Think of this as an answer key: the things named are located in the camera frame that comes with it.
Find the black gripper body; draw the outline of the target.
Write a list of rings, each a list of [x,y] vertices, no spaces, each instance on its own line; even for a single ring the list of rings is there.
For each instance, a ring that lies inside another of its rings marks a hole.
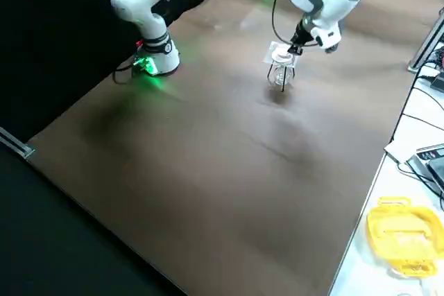
[[[311,36],[310,32],[305,30],[303,23],[300,21],[296,26],[295,33],[292,37],[292,44],[304,46],[313,40],[314,38]]]

